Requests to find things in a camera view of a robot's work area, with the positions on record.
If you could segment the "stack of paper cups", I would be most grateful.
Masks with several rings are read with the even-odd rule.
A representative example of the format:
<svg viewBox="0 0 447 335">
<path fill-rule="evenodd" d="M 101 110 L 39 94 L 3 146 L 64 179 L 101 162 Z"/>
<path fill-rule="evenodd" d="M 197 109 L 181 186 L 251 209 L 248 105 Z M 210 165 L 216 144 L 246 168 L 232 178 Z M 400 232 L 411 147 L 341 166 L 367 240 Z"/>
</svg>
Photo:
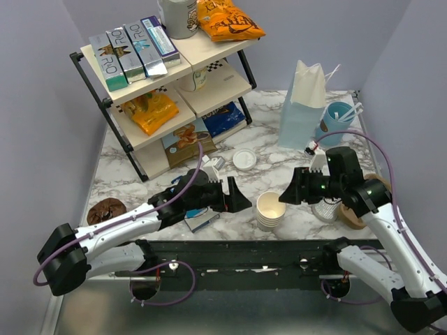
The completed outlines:
<svg viewBox="0 0 447 335">
<path fill-rule="evenodd" d="M 273 231 L 284 219 L 286 204 L 279 201 L 279 194 L 268 191 L 261 194 L 256 202 L 258 227 L 265 232 Z"/>
</svg>

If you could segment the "stack of white lids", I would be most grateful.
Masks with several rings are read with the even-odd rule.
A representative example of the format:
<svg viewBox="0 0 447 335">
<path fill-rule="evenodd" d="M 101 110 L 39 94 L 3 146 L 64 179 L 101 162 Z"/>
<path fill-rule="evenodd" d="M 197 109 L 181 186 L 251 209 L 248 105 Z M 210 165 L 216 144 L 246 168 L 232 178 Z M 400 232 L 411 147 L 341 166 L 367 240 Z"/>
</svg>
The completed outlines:
<svg viewBox="0 0 447 335">
<path fill-rule="evenodd" d="M 256 154 L 250 149 L 240 149 L 233 154 L 233 165 L 238 170 L 250 170 L 256 165 L 256 163 Z"/>
</svg>

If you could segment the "light blue paper bag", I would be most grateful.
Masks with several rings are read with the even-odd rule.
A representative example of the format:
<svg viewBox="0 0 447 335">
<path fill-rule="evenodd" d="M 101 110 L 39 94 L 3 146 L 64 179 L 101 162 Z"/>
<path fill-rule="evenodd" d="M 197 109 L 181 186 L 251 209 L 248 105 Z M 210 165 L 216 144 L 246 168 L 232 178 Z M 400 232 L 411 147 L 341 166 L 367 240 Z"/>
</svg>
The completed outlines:
<svg viewBox="0 0 447 335">
<path fill-rule="evenodd" d="M 278 145 L 303 150 L 314 135 L 326 107 L 326 84 L 339 70 L 325 74 L 320 63 L 299 60 L 281 110 Z"/>
</svg>

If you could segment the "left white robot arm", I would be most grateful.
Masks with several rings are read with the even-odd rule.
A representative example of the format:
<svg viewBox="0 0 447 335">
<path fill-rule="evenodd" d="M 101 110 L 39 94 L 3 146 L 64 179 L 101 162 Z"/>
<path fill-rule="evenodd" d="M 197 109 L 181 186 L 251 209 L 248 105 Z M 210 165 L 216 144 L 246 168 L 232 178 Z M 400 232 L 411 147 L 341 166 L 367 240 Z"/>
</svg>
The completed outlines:
<svg viewBox="0 0 447 335">
<path fill-rule="evenodd" d="M 148 201 L 115 218 L 74 229 L 65 223 L 56 227 L 37 255 L 37 273 L 54 296 L 80 287 L 92 276 L 115 271 L 134 271 L 146 276 L 155 259 L 147 242 L 135 238 L 158 232 L 184 220 L 188 211 L 209 208 L 237 213 L 252 206 L 228 177 L 228 193 L 221 181 L 210 181 L 202 170 L 189 170 L 177 184 L 153 195 Z"/>
</svg>

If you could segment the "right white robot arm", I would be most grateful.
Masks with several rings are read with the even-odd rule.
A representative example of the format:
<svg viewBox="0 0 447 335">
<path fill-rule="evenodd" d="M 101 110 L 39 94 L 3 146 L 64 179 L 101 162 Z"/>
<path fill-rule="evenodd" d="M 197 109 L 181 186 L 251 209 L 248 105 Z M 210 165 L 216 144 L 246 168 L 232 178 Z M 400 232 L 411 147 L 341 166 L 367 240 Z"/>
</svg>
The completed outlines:
<svg viewBox="0 0 447 335">
<path fill-rule="evenodd" d="M 325 198 L 340 199 L 375 234 L 397 270 L 380 265 L 345 237 L 324 246 L 324 270 L 335 274 L 342 269 L 357 276 L 387 301 L 409 332 L 446 317 L 446 275 L 422 249 L 385 184 L 364 178 L 357 154 L 349 147 L 331 148 L 325 158 L 327 176 L 308 167 L 295 168 L 279 201 L 316 204 Z"/>
</svg>

